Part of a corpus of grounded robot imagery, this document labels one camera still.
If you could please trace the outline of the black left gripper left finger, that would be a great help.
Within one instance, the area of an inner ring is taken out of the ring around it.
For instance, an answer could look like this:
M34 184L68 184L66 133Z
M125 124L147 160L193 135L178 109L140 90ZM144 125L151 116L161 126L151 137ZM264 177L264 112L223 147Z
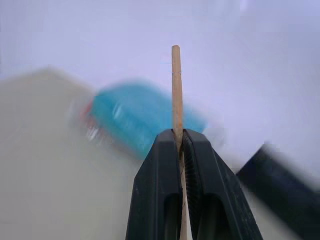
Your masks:
M155 138L135 175L127 240L178 240L182 223L183 188L172 129Z

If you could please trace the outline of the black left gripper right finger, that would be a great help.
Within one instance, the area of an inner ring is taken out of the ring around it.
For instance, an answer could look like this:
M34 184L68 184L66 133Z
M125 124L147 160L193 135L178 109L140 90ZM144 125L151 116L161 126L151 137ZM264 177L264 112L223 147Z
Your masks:
M210 141L183 131L184 172L194 240L261 240L263 237L233 171Z

